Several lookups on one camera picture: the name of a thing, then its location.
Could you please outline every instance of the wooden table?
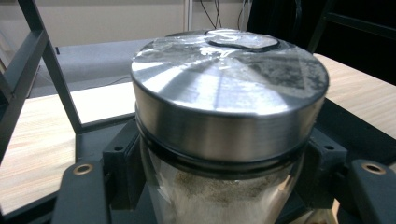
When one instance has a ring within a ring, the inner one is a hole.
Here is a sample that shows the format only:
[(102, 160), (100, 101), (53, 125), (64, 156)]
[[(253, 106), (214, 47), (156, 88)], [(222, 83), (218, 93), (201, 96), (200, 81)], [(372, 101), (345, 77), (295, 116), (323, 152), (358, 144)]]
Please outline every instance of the wooden table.
[[(396, 138), (396, 87), (316, 55), (326, 66), (327, 97)], [(72, 92), (83, 122), (134, 111), (131, 83)], [(28, 99), (0, 168), (0, 204), (9, 213), (59, 188), (74, 163), (75, 135), (57, 95)]]

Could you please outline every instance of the transparent glass body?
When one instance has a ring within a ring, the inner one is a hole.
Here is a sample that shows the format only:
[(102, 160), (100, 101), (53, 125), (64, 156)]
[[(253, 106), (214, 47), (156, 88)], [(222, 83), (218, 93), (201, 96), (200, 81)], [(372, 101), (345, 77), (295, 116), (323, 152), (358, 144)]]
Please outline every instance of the transparent glass body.
[(213, 179), (184, 172), (144, 144), (142, 158), (158, 223), (275, 223), (300, 173), (301, 160), (258, 178)]

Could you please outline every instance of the black wire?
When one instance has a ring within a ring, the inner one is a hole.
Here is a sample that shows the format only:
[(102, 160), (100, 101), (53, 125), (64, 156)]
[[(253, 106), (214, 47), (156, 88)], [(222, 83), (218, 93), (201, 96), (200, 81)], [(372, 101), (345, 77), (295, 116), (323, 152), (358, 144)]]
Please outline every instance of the black wire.
[(202, 0), (200, 1), (201, 2), (201, 6), (202, 6), (202, 8), (204, 9), (204, 12), (206, 13), (206, 16), (209, 18), (209, 20), (210, 20), (210, 23), (212, 23), (212, 25), (213, 25), (213, 28), (215, 28), (216, 29), (216, 25), (213, 23), (213, 21), (212, 21), (212, 19), (210, 19), (210, 16), (209, 16), (209, 14), (207, 14), (207, 11), (206, 11), (206, 8), (205, 8), (205, 6), (204, 6), (204, 3), (202, 3)]
[(239, 29), (239, 19), (241, 19), (242, 11), (243, 11), (243, 9), (241, 9), (241, 11), (239, 12), (239, 16), (238, 16), (238, 30), (240, 30), (240, 29)]
[(115, 83), (117, 83), (117, 82), (119, 82), (119, 81), (121, 81), (121, 80), (127, 79), (127, 78), (131, 78), (131, 77), (122, 77), (122, 78), (119, 78), (119, 79), (117, 79), (117, 80), (115, 80), (115, 81), (113, 81), (113, 82), (107, 83), (107, 84), (105, 84), (105, 85), (102, 85), (102, 86), (92, 86), (92, 87), (85, 88), (84, 90), (89, 90), (89, 89), (93, 89), (93, 88), (100, 88), (100, 87), (110, 86), (110, 85), (113, 85), (113, 84), (115, 84)]
[(216, 26), (218, 26), (218, 19), (219, 19), (219, 25), (220, 25), (220, 28), (222, 28), (221, 18), (220, 18), (220, 14), (219, 14), (219, 0), (215, 0), (215, 5), (216, 5), (216, 11), (218, 12), (218, 15), (216, 17)]

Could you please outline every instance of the silver lid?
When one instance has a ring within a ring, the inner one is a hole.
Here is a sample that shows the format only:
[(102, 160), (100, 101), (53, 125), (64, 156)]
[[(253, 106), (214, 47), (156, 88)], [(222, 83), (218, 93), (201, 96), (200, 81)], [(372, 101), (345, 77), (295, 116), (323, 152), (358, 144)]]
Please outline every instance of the silver lid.
[(137, 116), (155, 140), (212, 161), (293, 150), (308, 137), (329, 84), (303, 49), (231, 30), (156, 39), (133, 57), (132, 77)]

